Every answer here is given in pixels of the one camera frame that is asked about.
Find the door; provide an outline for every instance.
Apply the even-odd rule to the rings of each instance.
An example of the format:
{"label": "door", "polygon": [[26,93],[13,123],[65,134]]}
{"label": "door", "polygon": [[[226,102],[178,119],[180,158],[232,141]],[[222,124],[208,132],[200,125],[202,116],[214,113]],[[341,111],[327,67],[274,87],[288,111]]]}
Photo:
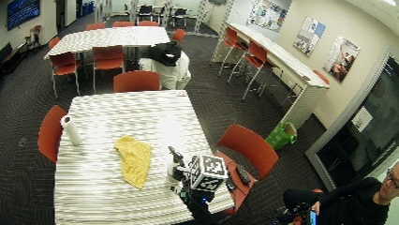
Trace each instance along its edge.
{"label": "door", "polygon": [[316,152],[335,186],[365,177],[397,148],[399,66],[392,57],[355,110]]}

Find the green trash can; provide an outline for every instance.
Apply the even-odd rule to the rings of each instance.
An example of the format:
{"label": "green trash can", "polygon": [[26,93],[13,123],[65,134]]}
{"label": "green trash can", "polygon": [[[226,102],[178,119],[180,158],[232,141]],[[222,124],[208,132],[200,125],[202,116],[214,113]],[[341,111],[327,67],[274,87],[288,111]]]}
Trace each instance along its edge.
{"label": "green trash can", "polygon": [[266,138],[274,150],[279,149],[286,143],[295,143],[296,129],[291,122],[280,122]]}

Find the framed picture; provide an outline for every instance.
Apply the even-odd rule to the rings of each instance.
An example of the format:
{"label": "framed picture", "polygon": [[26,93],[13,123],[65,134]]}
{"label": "framed picture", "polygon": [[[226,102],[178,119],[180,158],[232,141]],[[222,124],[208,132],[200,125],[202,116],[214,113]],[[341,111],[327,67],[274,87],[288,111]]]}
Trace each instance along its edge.
{"label": "framed picture", "polygon": [[340,83],[348,76],[349,68],[359,53],[359,47],[344,37],[337,36],[328,52],[324,70]]}
{"label": "framed picture", "polygon": [[293,46],[300,50],[300,52],[305,56],[309,56],[315,48],[316,42],[319,41],[323,35],[324,29],[325,26],[307,16],[307,18],[303,21],[299,33],[296,35],[296,39],[293,41]]}
{"label": "framed picture", "polygon": [[255,24],[278,33],[287,13],[286,9],[270,1],[254,0],[247,24]]}

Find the yellow towel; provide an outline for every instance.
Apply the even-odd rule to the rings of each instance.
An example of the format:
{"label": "yellow towel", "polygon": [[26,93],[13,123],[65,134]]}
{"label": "yellow towel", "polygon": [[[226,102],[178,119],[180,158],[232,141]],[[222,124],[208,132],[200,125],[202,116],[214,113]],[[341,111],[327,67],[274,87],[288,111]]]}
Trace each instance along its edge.
{"label": "yellow towel", "polygon": [[114,148],[121,154],[121,170],[125,181],[142,189],[150,167],[150,146],[130,136],[123,136],[114,142]]}

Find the striped table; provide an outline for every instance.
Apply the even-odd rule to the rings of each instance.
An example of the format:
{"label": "striped table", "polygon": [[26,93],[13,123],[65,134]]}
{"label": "striped table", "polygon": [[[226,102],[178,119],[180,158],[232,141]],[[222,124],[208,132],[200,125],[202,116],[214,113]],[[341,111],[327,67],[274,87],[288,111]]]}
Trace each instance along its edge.
{"label": "striped table", "polygon": [[[186,162],[194,155],[210,155],[186,91],[75,97],[69,116],[82,144],[73,146],[63,131],[54,175],[55,224],[171,224],[190,220],[190,211],[166,181],[168,146]],[[113,144],[123,135],[151,147],[142,189],[121,175]],[[223,185],[208,210],[215,213],[231,206]]]}
{"label": "striped table", "polygon": [[89,30],[65,35],[45,55],[89,52],[91,47],[142,47],[170,41],[164,27],[131,26]]}

